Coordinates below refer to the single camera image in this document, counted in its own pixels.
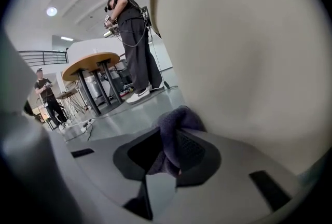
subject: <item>man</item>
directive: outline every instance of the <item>man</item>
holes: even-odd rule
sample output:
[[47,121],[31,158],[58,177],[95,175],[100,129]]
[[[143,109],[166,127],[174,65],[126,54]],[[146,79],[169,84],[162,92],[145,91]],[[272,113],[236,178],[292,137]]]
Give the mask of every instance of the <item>man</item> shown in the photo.
[[164,88],[156,61],[150,52],[147,24],[134,0],[108,0],[105,7],[105,11],[107,10],[113,10],[113,13],[106,25],[111,26],[115,20],[118,22],[129,72],[135,87],[135,93],[127,99],[127,103],[136,103],[148,96],[150,91]]
[[[43,78],[43,71],[42,69],[37,70],[37,82],[35,83],[35,91],[39,95],[41,95],[41,98],[43,99],[43,103],[46,106],[46,110],[51,117],[54,124],[61,130],[64,129],[64,125],[67,122],[67,118],[63,114],[56,97],[53,94],[53,91],[51,89],[52,82],[47,79]],[[54,115],[54,111],[56,111],[59,115],[59,119],[61,122],[58,121],[58,119]]]

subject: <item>fabric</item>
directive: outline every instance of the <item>fabric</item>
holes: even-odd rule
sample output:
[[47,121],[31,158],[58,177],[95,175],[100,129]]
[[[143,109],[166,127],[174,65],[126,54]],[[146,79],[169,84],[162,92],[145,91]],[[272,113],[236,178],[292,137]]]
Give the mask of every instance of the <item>fabric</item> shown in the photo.
[[[51,97],[48,97],[47,99],[47,107],[46,107],[46,110],[50,116],[50,118],[52,119],[52,121],[54,122],[54,124],[58,127],[61,123],[65,123],[67,122],[67,118],[65,117],[65,115],[63,114],[60,106],[59,106],[59,103],[57,102],[57,99],[56,97],[51,96]],[[55,113],[56,112],[59,116],[59,120],[60,122],[58,121],[58,119],[55,117]]]
[[[140,7],[134,0],[127,0],[127,5],[118,16],[118,25],[121,26],[125,21],[133,18],[142,18]],[[113,8],[117,5],[118,0],[114,0]]]
[[[35,83],[35,89],[41,89],[47,82],[52,84],[52,82],[47,78],[43,78],[42,80],[37,80],[37,82]],[[40,95],[41,95],[41,98],[43,99],[44,103],[46,102],[47,97],[52,96],[52,95],[54,96],[51,88],[44,90]]]
[[153,127],[160,128],[160,137],[163,144],[163,151],[160,152],[148,171],[148,175],[167,172],[176,177],[179,173],[179,160],[176,154],[176,134],[179,128],[189,128],[205,131],[205,127],[199,118],[187,106],[161,115],[153,124]]
[[119,26],[128,69],[136,93],[146,89],[149,82],[153,88],[159,87],[162,82],[155,58],[150,52],[148,29],[145,29],[144,32],[144,27],[143,19],[129,19]]

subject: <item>white sneaker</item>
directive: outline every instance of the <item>white sneaker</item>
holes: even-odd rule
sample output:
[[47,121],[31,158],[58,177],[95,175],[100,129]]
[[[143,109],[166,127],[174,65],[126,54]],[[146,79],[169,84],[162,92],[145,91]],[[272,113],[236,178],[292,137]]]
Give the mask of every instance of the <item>white sneaker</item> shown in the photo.
[[59,127],[59,130],[60,130],[60,131],[62,131],[62,130],[64,129],[64,127],[63,127],[62,124],[60,124],[58,127]]
[[160,86],[157,87],[157,88],[153,88],[152,85],[149,85],[149,86],[148,86],[148,89],[149,89],[150,92],[152,92],[152,91],[156,91],[156,90],[162,90],[162,89],[164,89],[164,88],[165,88],[165,87],[162,85],[162,82],[160,83]]
[[129,104],[132,104],[132,103],[138,102],[139,100],[141,100],[142,98],[144,98],[148,95],[150,95],[150,91],[148,90],[148,88],[146,88],[144,91],[142,91],[139,94],[134,93],[129,99],[126,100],[126,102]]

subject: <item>ceiling light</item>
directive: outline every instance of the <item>ceiling light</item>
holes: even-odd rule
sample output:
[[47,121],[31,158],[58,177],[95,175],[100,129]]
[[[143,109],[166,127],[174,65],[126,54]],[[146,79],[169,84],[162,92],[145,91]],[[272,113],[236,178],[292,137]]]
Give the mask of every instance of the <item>ceiling light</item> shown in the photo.
[[61,37],[61,39],[68,40],[68,41],[73,41],[74,40],[74,39],[70,39],[70,38],[67,38],[67,37]]
[[50,17],[55,16],[57,13],[58,13],[58,11],[55,7],[49,7],[46,10],[46,14],[49,15]]

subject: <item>railing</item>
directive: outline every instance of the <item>railing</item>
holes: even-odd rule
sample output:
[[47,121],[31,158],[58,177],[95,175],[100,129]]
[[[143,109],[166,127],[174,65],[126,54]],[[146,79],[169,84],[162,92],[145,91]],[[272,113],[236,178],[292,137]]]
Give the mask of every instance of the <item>railing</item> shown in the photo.
[[67,64],[67,52],[60,51],[19,51],[29,66],[47,64]]

